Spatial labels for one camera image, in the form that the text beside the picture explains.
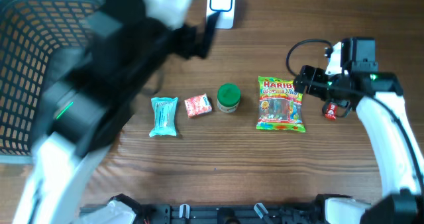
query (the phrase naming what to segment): light blue packet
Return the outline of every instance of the light blue packet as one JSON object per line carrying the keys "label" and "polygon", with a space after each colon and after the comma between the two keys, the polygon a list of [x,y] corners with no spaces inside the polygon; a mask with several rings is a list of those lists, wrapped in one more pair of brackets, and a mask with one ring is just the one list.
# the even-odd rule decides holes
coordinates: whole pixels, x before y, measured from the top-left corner
{"label": "light blue packet", "polygon": [[155,97],[152,98],[152,106],[154,111],[154,128],[149,136],[155,135],[172,135],[177,136],[175,130],[174,118],[177,109],[176,98]]}

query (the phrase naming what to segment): tabletop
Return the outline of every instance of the tabletop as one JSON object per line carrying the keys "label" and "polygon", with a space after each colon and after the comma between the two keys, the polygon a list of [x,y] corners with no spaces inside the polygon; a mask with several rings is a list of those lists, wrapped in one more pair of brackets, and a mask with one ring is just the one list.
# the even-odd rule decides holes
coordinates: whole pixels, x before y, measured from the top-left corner
{"label": "tabletop", "polygon": [[[301,40],[335,44],[351,36],[374,37],[379,69],[398,76],[422,149],[423,10],[423,0],[236,0],[235,27],[217,31],[208,59],[170,56],[162,67],[164,85],[157,96],[179,98],[178,136],[149,138],[150,97],[137,96],[136,114],[93,174],[81,206],[120,193],[141,203],[192,205],[309,201],[323,193],[378,201],[378,166],[356,113],[328,121],[321,114],[323,102],[305,95],[306,133],[258,131],[258,76],[292,80],[284,61]],[[206,0],[194,0],[188,23],[203,23],[205,13]],[[325,68],[323,49],[322,44],[298,48],[290,60],[293,69]],[[240,87],[235,113],[217,108],[217,91],[225,83]],[[183,100],[204,93],[213,112],[189,119]],[[0,223],[13,217],[30,169],[0,166]]]}

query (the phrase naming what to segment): small container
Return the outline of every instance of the small container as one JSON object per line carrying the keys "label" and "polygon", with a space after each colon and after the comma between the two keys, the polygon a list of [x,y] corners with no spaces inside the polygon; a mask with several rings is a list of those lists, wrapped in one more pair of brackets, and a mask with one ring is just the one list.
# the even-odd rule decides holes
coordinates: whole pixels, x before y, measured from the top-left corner
{"label": "small container", "polygon": [[218,90],[218,109],[226,113],[236,111],[240,97],[240,89],[235,84],[222,85]]}

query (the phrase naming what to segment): green lid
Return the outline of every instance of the green lid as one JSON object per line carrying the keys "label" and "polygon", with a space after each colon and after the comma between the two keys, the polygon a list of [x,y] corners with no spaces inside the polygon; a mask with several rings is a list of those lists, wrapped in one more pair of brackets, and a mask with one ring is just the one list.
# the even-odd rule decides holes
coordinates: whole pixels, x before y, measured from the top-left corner
{"label": "green lid", "polygon": [[240,101],[241,92],[235,84],[224,84],[218,90],[218,101],[225,107],[233,107]]}

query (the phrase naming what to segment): black plastic basket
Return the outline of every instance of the black plastic basket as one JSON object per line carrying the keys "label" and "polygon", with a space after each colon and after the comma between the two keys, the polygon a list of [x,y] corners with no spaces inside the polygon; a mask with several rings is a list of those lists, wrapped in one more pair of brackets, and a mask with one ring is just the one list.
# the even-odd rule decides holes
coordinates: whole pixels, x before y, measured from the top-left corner
{"label": "black plastic basket", "polygon": [[61,48],[84,47],[83,20],[101,0],[0,0],[0,154],[30,155],[40,95]]}

